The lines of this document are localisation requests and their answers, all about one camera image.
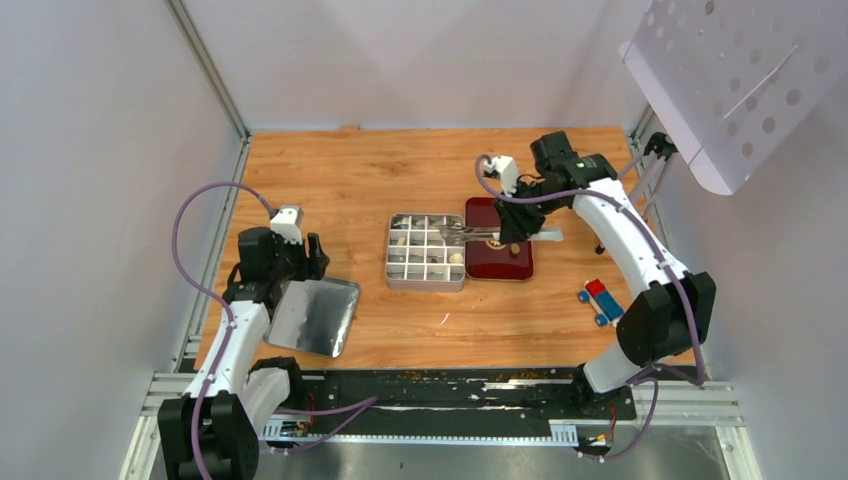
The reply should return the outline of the metal tongs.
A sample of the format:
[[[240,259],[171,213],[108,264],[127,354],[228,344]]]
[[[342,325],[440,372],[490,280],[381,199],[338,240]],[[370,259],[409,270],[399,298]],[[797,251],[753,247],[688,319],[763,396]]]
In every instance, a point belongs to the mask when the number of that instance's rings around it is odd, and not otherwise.
[[[510,244],[525,241],[562,242],[565,239],[563,231],[558,227],[542,228],[530,235],[502,233],[499,227],[473,227],[462,224],[439,225],[436,230],[446,242],[496,241]]]

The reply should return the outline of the silver tin lid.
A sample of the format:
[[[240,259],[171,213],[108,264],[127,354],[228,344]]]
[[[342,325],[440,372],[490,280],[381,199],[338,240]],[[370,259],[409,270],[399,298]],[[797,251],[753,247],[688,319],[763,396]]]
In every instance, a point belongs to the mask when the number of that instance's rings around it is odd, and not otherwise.
[[[357,283],[332,277],[286,283],[264,335],[265,342],[326,358],[339,357],[360,293]]]

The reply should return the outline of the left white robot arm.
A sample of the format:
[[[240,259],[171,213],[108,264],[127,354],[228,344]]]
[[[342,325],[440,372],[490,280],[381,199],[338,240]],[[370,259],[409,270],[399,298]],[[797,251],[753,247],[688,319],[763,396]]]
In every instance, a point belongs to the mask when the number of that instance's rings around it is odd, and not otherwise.
[[[162,402],[157,424],[169,479],[251,479],[259,461],[258,432],[277,408],[298,411],[306,386],[292,357],[253,359],[286,283],[320,280],[330,264],[320,237],[299,243],[268,227],[238,236],[239,261],[218,302],[219,329],[207,357],[177,398]]]

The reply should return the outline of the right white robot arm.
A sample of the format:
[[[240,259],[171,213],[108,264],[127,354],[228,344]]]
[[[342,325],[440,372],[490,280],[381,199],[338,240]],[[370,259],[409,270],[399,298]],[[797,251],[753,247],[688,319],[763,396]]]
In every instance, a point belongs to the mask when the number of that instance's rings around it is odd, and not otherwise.
[[[584,417],[596,417],[611,403],[612,391],[663,368],[665,360],[690,351],[700,385],[706,378],[701,347],[706,341],[716,284],[696,273],[662,245],[629,199],[617,171],[601,154],[580,155],[565,132],[532,142],[536,173],[524,179],[513,158],[481,155],[480,183],[496,179],[491,193],[500,222],[500,243],[538,240],[549,214],[568,208],[599,239],[619,268],[632,296],[616,326],[616,339],[581,366],[571,403]]]

